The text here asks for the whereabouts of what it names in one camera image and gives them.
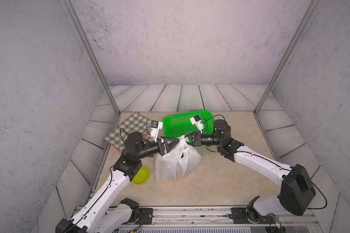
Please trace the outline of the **white lemon print plastic bag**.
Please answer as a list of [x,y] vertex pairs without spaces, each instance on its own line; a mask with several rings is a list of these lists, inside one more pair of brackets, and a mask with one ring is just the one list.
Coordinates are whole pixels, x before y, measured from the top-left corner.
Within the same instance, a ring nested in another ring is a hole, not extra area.
[[188,138],[179,137],[179,143],[167,154],[157,155],[155,162],[156,181],[180,180],[201,162],[201,155]]

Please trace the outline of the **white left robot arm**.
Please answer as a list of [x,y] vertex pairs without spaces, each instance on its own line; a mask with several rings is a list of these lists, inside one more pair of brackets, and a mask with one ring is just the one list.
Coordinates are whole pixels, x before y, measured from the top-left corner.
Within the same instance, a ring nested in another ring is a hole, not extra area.
[[140,132],[128,135],[125,149],[110,167],[110,175],[97,194],[70,220],[57,224],[57,233],[111,233],[124,223],[139,221],[139,204],[123,199],[117,208],[106,214],[112,202],[132,182],[142,167],[142,159],[155,154],[165,155],[178,143],[179,138],[163,137],[149,141]]

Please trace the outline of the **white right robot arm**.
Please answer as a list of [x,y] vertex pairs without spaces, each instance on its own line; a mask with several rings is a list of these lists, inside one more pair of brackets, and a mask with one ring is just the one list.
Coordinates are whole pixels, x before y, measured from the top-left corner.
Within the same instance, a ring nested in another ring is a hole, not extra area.
[[230,135],[230,126],[224,119],[213,124],[211,134],[203,133],[206,120],[198,115],[190,119],[196,125],[196,132],[185,136],[191,137],[192,146],[216,146],[217,152],[224,158],[244,165],[270,179],[279,188],[279,194],[267,197],[256,196],[246,207],[244,217],[250,223],[257,224],[263,217],[281,211],[288,211],[295,216],[302,216],[319,188],[312,182],[305,167],[296,164],[290,166],[263,156]]

